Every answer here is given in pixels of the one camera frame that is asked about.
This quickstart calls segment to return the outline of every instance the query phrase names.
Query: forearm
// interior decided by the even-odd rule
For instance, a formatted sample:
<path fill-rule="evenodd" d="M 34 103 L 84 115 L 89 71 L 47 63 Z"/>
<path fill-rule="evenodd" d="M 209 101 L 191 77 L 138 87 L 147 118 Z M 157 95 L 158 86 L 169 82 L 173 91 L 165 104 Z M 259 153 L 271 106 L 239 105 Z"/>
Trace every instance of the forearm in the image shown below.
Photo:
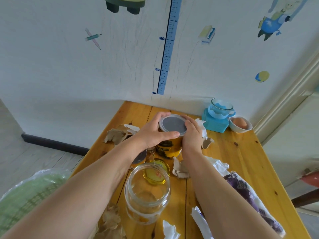
<path fill-rule="evenodd" d="M 88 238 L 118 183 L 141 151 L 134 137 L 125 140 L 70 178 L 3 239 Z"/>
<path fill-rule="evenodd" d="M 186 150 L 183 158 L 198 202 L 215 239 L 279 237 L 217 172 L 201 151 Z"/>

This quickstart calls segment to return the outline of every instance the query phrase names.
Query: white bowl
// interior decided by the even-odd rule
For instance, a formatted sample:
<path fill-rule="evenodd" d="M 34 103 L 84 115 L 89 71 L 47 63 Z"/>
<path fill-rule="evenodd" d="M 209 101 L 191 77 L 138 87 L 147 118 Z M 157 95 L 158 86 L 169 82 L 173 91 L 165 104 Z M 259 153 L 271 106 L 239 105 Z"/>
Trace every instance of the white bowl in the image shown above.
<path fill-rule="evenodd" d="M 249 122 L 249 120 L 243 118 L 247 124 L 247 129 L 242 129 L 240 127 L 237 127 L 235 124 L 233 124 L 232 120 L 231 119 L 234 119 L 236 117 L 240 117 L 240 118 L 243 118 L 241 116 L 233 116 L 233 117 L 230 117 L 229 118 L 229 127 L 230 129 L 232 129 L 233 132 L 238 132 L 238 133 L 243 133 L 243 132 L 247 132 L 247 131 L 250 131 L 251 129 L 253 129 L 253 125 Z"/>

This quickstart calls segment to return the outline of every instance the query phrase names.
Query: measuring ruler sticker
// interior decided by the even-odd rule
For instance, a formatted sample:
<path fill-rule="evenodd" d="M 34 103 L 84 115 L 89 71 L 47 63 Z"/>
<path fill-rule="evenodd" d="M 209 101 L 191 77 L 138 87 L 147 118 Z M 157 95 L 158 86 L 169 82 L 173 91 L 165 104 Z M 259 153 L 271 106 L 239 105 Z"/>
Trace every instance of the measuring ruler sticker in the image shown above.
<path fill-rule="evenodd" d="M 164 52 L 162 57 L 162 65 L 159 74 L 159 84 L 157 86 L 157 94 L 159 95 L 164 95 L 169 65 L 171 63 L 171 57 L 173 53 L 180 10 L 181 0 L 171 0 L 171 7 L 169 10 L 169 18 L 167 23 L 167 31 L 164 44 Z"/>

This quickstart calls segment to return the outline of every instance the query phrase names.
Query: hand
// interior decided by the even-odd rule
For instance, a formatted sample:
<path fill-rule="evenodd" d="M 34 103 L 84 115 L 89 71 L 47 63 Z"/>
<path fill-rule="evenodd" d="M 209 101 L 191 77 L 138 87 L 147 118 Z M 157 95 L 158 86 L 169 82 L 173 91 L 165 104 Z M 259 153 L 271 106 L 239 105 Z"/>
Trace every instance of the hand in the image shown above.
<path fill-rule="evenodd" d="M 187 128 L 187 131 L 183 137 L 183 151 L 198 151 L 202 152 L 202 144 L 204 139 L 202 138 L 202 130 L 197 124 L 197 122 L 186 115 L 181 115 L 186 119 L 185 126 Z"/>
<path fill-rule="evenodd" d="M 158 112 L 153 119 L 146 123 L 133 137 L 138 140 L 142 149 L 151 148 L 161 141 L 174 139 L 180 136 L 179 132 L 159 132 L 158 123 L 162 117 L 169 116 L 170 112 Z"/>

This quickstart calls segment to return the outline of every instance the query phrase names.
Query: black baseboard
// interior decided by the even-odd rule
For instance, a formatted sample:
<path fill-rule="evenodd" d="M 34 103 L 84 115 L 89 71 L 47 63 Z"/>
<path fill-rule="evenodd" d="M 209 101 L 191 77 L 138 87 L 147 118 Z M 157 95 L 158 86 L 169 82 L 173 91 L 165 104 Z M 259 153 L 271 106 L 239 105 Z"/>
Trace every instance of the black baseboard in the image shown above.
<path fill-rule="evenodd" d="M 61 150 L 68 153 L 78 154 L 81 156 L 85 156 L 86 153 L 89 151 L 88 148 L 83 148 L 83 147 L 67 144 L 64 142 L 58 142 L 58 141 L 54 141 L 54 140 L 50 140 L 46 138 L 32 136 L 25 133 L 22 133 L 21 137 L 27 143 L 36 144 L 36 145 L 40 145 L 47 148 L 53 148 L 53 149 Z"/>

